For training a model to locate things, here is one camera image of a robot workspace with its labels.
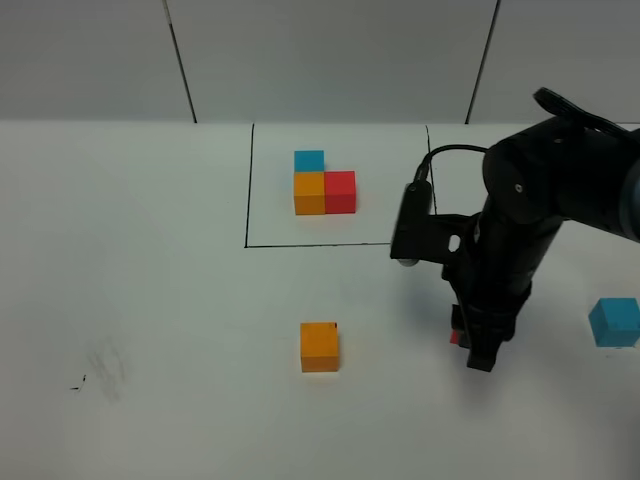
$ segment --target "red cube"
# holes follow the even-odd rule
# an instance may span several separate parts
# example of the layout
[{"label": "red cube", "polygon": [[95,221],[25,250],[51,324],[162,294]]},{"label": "red cube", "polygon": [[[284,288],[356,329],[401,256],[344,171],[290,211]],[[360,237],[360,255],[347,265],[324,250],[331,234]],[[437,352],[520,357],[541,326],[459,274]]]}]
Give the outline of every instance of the red cube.
[{"label": "red cube", "polygon": [[325,172],[326,213],[356,213],[356,172]]}]

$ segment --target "black mark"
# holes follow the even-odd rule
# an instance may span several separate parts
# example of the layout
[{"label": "black mark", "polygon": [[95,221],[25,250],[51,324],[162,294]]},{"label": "black mark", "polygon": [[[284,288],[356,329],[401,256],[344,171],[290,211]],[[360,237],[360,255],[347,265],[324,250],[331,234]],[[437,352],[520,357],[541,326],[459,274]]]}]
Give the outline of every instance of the black mark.
[{"label": "black mark", "polygon": [[318,243],[315,245],[249,245],[245,248],[316,248],[316,247],[365,247],[389,245],[389,242],[374,243]]},{"label": "black mark", "polygon": [[476,77],[476,83],[473,86],[473,92],[471,93],[471,101],[469,102],[469,110],[467,110],[467,118],[464,121],[465,125],[469,125],[471,121],[471,112],[473,112],[473,105],[476,103],[476,95],[478,94],[478,87],[480,86],[480,79],[482,78],[482,72],[484,71],[484,64],[487,61],[487,54],[489,53],[489,46],[491,45],[491,39],[493,38],[493,29],[496,26],[496,20],[498,20],[498,11],[500,10],[500,2],[502,0],[496,0],[496,7],[493,10],[493,17],[491,18],[491,25],[489,26],[489,33],[487,34],[487,42],[484,45],[484,51],[482,52],[482,59],[480,60],[480,68],[478,69],[478,76]]},{"label": "black mark", "polygon": [[249,248],[249,215],[251,213],[251,177],[253,175],[253,132],[256,124],[251,125],[251,154],[249,156],[249,190],[247,193],[247,225],[244,230],[244,248]]},{"label": "black mark", "polygon": [[173,42],[173,48],[176,52],[176,58],[178,60],[178,67],[180,67],[180,75],[182,76],[182,83],[184,85],[185,93],[187,94],[187,102],[189,102],[189,109],[191,110],[191,118],[193,119],[193,123],[198,123],[198,118],[196,117],[196,111],[193,108],[193,100],[191,100],[191,91],[189,90],[189,82],[187,82],[187,75],[184,73],[184,64],[182,63],[182,56],[180,55],[180,49],[178,48],[178,40],[176,39],[176,32],[173,29],[173,21],[171,20],[171,15],[169,14],[169,5],[167,5],[166,0],[162,2],[164,4],[164,11],[167,15],[167,22],[169,22],[169,30],[171,31],[171,41]]},{"label": "black mark", "polygon": [[[431,153],[431,136],[429,135],[429,125],[425,125],[427,129],[427,152]],[[435,214],[438,214],[438,202],[436,200],[436,181],[433,178],[433,165],[429,166],[429,173],[431,174],[431,190],[433,192],[433,210]]]},{"label": "black mark", "polygon": [[70,388],[69,390],[76,390],[80,392],[82,390],[82,387],[84,387],[84,382],[86,381],[87,381],[87,376],[85,375],[84,377],[82,377],[82,383],[80,384],[79,387],[73,387],[73,388]]}]

